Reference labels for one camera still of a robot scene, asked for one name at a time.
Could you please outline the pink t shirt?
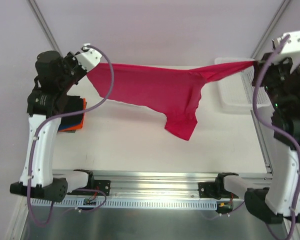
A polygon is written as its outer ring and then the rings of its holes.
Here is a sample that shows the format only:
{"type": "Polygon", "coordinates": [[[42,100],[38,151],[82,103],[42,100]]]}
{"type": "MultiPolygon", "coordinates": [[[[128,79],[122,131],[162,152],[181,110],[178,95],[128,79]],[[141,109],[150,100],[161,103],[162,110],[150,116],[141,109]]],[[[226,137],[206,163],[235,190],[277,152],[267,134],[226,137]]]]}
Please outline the pink t shirt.
{"type": "Polygon", "coordinates": [[[87,78],[103,98],[114,76],[110,100],[145,106],[164,114],[164,128],[188,141],[198,123],[196,110],[204,85],[241,72],[253,64],[250,60],[193,69],[168,69],[114,63],[114,73],[111,73],[106,63],[100,63],[87,74],[87,78]]]}

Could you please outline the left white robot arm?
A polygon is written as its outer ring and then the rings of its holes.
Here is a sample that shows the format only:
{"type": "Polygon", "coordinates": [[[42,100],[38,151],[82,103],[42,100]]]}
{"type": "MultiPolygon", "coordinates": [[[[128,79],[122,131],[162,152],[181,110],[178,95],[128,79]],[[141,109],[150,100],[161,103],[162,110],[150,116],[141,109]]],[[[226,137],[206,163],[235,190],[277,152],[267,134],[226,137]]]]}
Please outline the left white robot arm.
{"type": "Polygon", "coordinates": [[[67,193],[79,189],[83,194],[94,191],[95,182],[88,171],[76,171],[74,184],[67,177],[54,178],[52,161],[57,132],[80,129],[84,114],[56,117],[63,113],[82,111],[87,102],[80,96],[67,93],[95,66],[102,55],[89,49],[62,57],[49,50],[40,53],[35,62],[37,76],[34,88],[27,98],[29,141],[26,161],[19,181],[10,185],[10,193],[33,199],[61,202],[67,193]]]}

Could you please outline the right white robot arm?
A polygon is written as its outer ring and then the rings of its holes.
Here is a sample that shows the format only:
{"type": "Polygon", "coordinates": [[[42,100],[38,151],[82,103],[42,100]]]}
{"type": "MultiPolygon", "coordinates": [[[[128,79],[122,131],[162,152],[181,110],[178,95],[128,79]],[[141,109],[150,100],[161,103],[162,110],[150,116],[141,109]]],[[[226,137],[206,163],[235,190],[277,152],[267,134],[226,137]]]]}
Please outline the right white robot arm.
{"type": "Polygon", "coordinates": [[[242,198],[248,212],[267,224],[284,219],[300,223],[300,64],[294,66],[290,56],[266,53],[253,68],[252,110],[267,129],[267,151],[275,164],[272,181],[261,187],[236,173],[220,173],[213,190],[221,198],[230,193],[242,198]],[[259,90],[270,101],[268,116],[255,102],[259,90]]]}

